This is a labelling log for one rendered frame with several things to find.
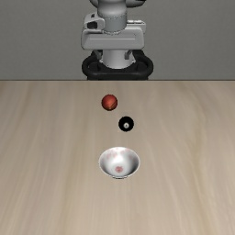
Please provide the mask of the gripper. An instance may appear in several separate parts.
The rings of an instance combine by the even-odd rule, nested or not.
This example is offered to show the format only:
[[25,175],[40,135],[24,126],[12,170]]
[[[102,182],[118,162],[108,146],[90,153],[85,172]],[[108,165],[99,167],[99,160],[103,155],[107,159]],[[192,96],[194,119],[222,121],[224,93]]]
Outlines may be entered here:
[[128,20],[122,30],[106,31],[106,21],[94,12],[84,18],[81,45],[84,50],[93,50],[97,59],[102,59],[101,50],[127,50],[124,59],[130,60],[132,50],[144,47],[145,31],[142,20]]

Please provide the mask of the red onion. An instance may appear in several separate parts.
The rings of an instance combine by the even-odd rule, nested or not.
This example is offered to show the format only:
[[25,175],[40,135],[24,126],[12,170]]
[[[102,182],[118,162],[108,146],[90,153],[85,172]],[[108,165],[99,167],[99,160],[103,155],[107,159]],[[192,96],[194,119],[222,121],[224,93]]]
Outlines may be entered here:
[[104,110],[112,111],[118,106],[118,100],[114,95],[105,95],[102,98],[101,105]]

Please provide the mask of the white bowl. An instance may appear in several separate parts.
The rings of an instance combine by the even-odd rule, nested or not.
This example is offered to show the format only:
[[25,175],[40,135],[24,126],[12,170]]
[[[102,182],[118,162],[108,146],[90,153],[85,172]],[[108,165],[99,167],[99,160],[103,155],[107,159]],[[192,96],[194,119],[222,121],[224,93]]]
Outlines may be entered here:
[[98,165],[104,174],[115,179],[124,179],[139,170],[140,157],[132,149],[113,147],[100,155]]

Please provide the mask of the black round object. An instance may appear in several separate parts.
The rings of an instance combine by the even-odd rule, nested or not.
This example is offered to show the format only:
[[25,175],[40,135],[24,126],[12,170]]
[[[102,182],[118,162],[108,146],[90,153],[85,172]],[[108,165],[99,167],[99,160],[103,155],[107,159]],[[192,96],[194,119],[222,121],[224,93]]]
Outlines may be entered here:
[[134,121],[131,117],[122,117],[118,122],[118,126],[122,131],[128,132],[133,129]]

